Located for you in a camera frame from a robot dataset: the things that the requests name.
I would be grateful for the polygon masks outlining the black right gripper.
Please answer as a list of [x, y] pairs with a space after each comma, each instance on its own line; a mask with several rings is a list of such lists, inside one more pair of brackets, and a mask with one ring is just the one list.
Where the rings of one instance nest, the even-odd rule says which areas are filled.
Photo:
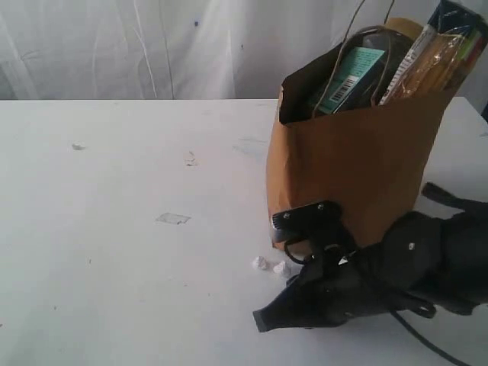
[[252, 312], [259, 332], [332, 328], [349, 320], [410, 310], [427, 319], [435, 307], [376, 278], [348, 230], [311, 233], [312, 254], [299, 274], [270, 304]]

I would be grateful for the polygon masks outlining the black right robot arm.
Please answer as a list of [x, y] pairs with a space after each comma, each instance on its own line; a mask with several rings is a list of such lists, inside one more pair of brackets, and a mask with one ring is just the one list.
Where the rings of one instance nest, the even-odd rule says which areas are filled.
[[350, 319], [408, 310], [432, 318], [438, 307], [469, 316], [487, 302], [487, 205], [428, 183], [422, 194], [457, 213], [411, 211], [380, 242], [356, 244], [342, 208], [320, 201], [276, 213], [271, 224], [286, 246], [307, 241], [300, 272], [253, 313], [260, 332], [337, 327]]

